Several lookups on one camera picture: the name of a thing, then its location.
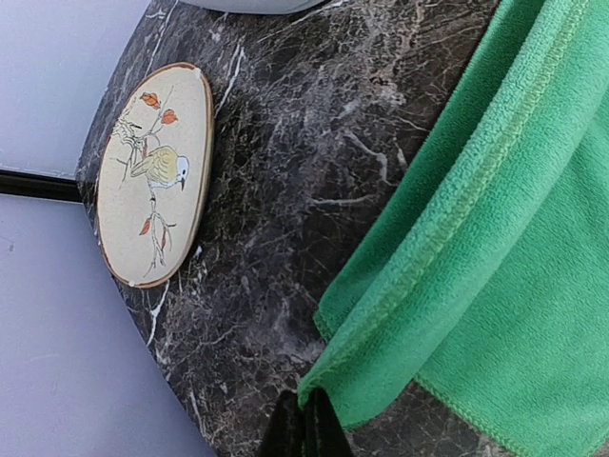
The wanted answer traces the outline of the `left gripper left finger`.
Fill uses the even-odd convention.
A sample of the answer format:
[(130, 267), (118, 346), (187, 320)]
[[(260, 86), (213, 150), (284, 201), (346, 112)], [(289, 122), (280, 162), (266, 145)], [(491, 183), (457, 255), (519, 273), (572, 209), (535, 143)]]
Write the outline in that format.
[(295, 392), (283, 391), (275, 405), (258, 448), (262, 457), (302, 457), (304, 416)]

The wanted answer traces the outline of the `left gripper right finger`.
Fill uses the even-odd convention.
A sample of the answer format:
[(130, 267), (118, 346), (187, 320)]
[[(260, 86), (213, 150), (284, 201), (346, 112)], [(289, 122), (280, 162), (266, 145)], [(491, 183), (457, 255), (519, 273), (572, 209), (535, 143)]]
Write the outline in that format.
[(306, 455), (354, 456), (328, 395), (319, 387), (310, 392), (306, 403)]

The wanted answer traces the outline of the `green microfiber towel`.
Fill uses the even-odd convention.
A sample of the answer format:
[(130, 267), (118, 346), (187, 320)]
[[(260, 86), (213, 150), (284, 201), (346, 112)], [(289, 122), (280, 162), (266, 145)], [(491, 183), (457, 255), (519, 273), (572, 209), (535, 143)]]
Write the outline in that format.
[(314, 317), (343, 427), (416, 381), (520, 456), (608, 439), (608, 5), (503, 1)]

